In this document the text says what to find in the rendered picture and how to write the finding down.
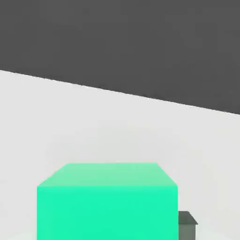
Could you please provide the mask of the small green cube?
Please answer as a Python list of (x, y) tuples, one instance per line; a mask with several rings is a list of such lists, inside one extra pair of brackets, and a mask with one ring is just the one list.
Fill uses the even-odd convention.
[(178, 224), (156, 163), (70, 163), (37, 187), (37, 240), (179, 240)]

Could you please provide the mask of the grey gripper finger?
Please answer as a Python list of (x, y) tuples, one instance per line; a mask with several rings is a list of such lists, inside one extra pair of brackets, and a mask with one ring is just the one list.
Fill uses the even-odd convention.
[(189, 211), (179, 211), (179, 240), (196, 240), (197, 225)]

